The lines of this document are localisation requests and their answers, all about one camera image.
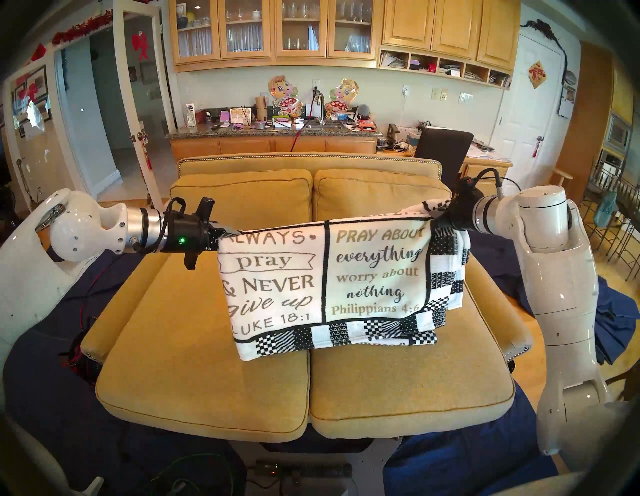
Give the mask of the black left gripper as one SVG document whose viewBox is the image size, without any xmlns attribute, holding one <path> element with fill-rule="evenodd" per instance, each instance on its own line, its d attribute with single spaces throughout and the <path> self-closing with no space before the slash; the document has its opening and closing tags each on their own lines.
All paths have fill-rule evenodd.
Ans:
<svg viewBox="0 0 640 496">
<path fill-rule="evenodd" d="M 203 252 L 217 252 L 219 240 L 245 234 L 228 226 L 211 221 L 215 200 L 203 197 L 193 214 L 186 213 L 186 201 L 173 198 L 164 212 L 162 221 L 162 252 L 183 254 L 187 270 L 195 270 Z"/>
</svg>

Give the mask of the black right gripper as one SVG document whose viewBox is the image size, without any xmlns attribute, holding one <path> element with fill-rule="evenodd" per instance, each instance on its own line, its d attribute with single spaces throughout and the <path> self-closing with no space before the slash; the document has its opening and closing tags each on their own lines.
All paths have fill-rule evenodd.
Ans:
<svg viewBox="0 0 640 496">
<path fill-rule="evenodd" d="M 476 231 L 474 209 L 482 198 L 481 191 L 463 191 L 456 194 L 449 207 L 433 209 L 431 233 Z"/>
</svg>

